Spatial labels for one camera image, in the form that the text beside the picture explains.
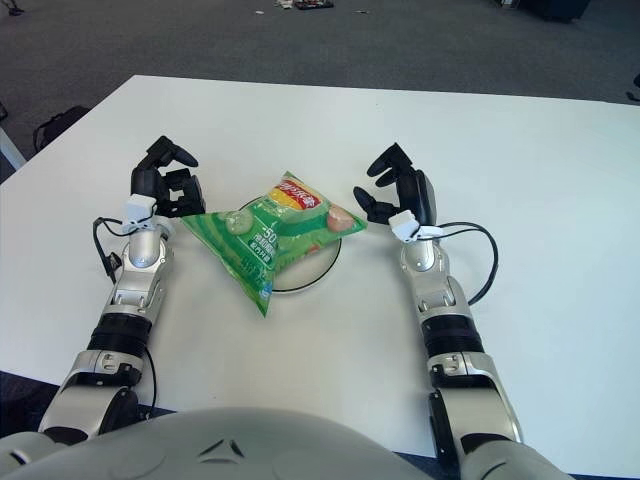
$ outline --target floor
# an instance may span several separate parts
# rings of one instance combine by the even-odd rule
[[[632,103],[640,73],[640,0],[592,0],[571,24],[493,0],[17,1],[23,16],[0,15],[1,125],[26,158],[39,124],[133,74]],[[0,182],[12,173],[0,156]],[[54,392],[0,372],[0,436],[36,428]]]

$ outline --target red logo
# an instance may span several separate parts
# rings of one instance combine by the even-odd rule
[[[291,180],[283,180],[276,188],[284,192],[289,198],[295,200],[302,210],[313,208],[322,203],[318,197],[307,192]]]

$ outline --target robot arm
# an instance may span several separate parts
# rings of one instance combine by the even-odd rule
[[[76,357],[40,423],[39,431],[56,442],[75,444],[138,420],[138,399],[132,387],[142,376],[147,341],[173,264],[169,217],[205,209],[198,180],[188,169],[164,177],[158,172],[158,167],[173,159],[197,166],[191,155],[166,137],[147,152],[131,176],[131,197],[120,234],[128,236],[129,243],[122,260],[115,254],[107,258],[99,249],[114,280],[113,289],[87,349]],[[184,195],[171,201],[169,190]],[[122,273],[115,281],[120,266]]]
[[[517,456],[517,452],[525,449],[535,453],[528,447],[512,446],[523,441],[522,431],[493,360],[484,351],[464,292],[450,275],[449,259],[439,241],[444,232],[434,227],[436,208],[430,182],[421,170],[413,169],[411,160],[397,144],[387,149],[367,171],[372,177],[381,173],[376,185],[395,182],[399,208],[377,202],[359,187],[354,188],[354,195],[370,221],[388,223],[403,242],[400,267],[413,293],[434,389],[429,395],[429,411],[438,460],[444,467],[462,467],[463,474],[465,471],[478,474],[482,464],[487,467],[484,475],[495,469],[496,464],[475,461],[474,467],[466,469],[465,465],[467,458],[475,451],[480,452],[485,444],[492,445],[494,453],[496,443],[508,445],[498,448],[508,450],[510,455]],[[498,470],[491,475],[498,475]],[[559,478],[568,478],[558,474]],[[494,478],[483,475],[464,478]]]

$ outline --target robotic hand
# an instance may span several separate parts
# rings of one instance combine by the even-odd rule
[[[519,445],[522,432],[514,410],[493,360],[484,352],[469,302],[449,273],[449,259],[440,245],[444,232],[435,226],[433,187],[397,144],[367,170],[370,177],[381,173],[376,185],[395,182],[400,207],[378,202],[360,187],[353,193],[369,221],[388,223],[403,242],[400,266],[413,292],[434,389],[429,411],[438,460],[444,467],[461,467],[464,478],[516,478],[505,473],[513,473],[517,464],[510,459],[522,460],[519,452],[525,449],[529,460],[539,455]],[[527,478],[568,478],[552,468],[559,477],[541,469],[545,476]],[[496,469],[491,476],[483,476],[491,469]]]

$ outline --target plastic bag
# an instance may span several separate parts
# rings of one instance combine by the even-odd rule
[[[275,274],[367,224],[286,172],[267,195],[233,212],[183,217],[263,315]]]

